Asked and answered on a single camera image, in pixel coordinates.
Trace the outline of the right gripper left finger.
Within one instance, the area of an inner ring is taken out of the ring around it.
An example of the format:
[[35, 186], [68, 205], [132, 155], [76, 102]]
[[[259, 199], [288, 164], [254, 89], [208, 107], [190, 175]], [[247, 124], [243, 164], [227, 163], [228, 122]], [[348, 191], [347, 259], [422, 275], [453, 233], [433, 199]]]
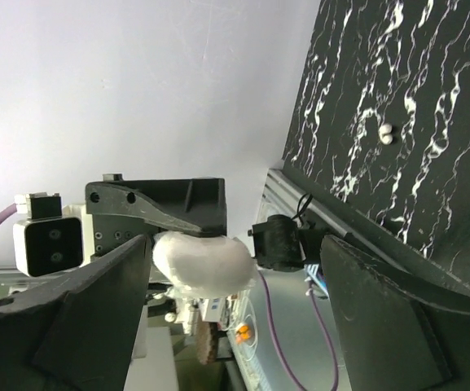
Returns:
[[0, 299], [0, 390], [122, 390], [147, 293], [151, 241]]

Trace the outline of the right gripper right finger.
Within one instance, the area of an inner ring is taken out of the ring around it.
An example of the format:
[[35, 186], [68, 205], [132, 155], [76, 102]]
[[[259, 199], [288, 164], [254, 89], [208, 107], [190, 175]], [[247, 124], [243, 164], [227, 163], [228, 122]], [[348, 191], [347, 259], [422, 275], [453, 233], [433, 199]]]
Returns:
[[354, 390], [470, 390], [470, 297], [333, 235], [321, 264]]

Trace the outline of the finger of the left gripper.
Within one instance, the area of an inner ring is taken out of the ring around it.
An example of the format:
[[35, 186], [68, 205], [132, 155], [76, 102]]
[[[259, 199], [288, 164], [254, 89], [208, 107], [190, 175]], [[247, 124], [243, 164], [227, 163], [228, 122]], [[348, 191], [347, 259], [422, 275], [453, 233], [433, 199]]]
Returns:
[[195, 237], [227, 235], [222, 178], [90, 182], [85, 195], [86, 210], [94, 215], [139, 218]]

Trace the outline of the white oval pebble case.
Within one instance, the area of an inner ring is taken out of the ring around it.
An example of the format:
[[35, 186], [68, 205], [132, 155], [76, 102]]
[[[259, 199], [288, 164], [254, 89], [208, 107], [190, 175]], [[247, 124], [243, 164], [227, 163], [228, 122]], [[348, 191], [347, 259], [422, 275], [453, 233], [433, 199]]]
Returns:
[[176, 231], [155, 237], [152, 260], [179, 297], [216, 299], [250, 288], [257, 263], [238, 239], [201, 238]]

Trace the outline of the white earbud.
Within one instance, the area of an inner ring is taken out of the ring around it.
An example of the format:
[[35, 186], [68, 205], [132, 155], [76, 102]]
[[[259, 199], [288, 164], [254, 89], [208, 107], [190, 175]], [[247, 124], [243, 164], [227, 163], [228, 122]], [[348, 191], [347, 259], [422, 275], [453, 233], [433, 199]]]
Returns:
[[393, 142], [393, 127], [391, 124], [385, 123], [378, 129], [379, 139], [382, 144], [389, 145]]

